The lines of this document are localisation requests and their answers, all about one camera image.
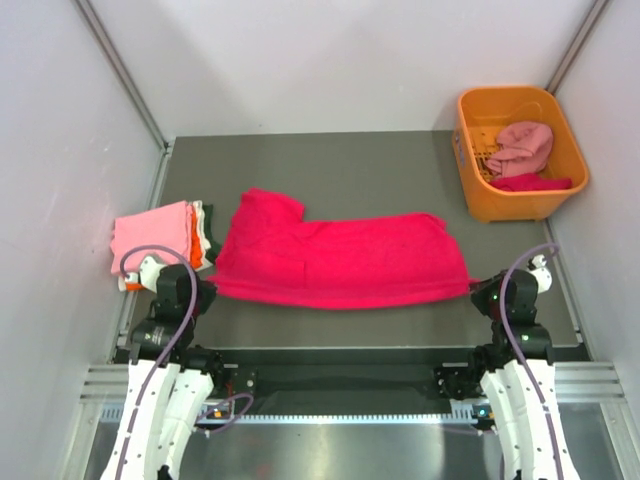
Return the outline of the magenta t-shirt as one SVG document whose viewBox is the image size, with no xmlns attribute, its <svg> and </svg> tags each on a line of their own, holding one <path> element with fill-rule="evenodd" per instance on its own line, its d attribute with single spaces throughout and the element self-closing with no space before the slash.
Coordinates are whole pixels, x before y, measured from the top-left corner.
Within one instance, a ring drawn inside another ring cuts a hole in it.
<svg viewBox="0 0 640 480">
<path fill-rule="evenodd" d="M 445 222 L 427 213 L 307 221 L 281 193 L 241 196 L 209 277 L 220 295 L 274 305 L 362 310 L 444 301 L 472 282 Z"/>
</svg>

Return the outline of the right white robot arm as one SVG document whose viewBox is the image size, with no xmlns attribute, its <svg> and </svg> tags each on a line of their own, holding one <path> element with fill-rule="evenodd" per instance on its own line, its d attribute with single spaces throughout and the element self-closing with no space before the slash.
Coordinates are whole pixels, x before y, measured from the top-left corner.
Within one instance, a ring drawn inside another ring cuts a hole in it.
<svg viewBox="0 0 640 480">
<path fill-rule="evenodd" d="M 502 479 L 577 479 L 556 398 L 548 331 L 536 300 L 550 289 L 546 267 L 515 269 L 474 286 L 471 300 L 491 320 L 492 341 L 473 351 L 469 388 L 489 402 Z"/>
</svg>

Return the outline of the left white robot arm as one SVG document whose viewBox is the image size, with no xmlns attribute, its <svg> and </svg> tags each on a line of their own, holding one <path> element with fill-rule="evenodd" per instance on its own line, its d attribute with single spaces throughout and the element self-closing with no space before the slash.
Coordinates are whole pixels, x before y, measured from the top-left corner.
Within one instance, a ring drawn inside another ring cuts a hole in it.
<svg viewBox="0 0 640 480">
<path fill-rule="evenodd" d="M 177 479 L 196 419 L 227 374 L 221 355 L 194 346 L 215 288 L 193 270 L 160 270 L 149 316 L 132 334 L 125 403 L 103 479 Z"/>
</svg>

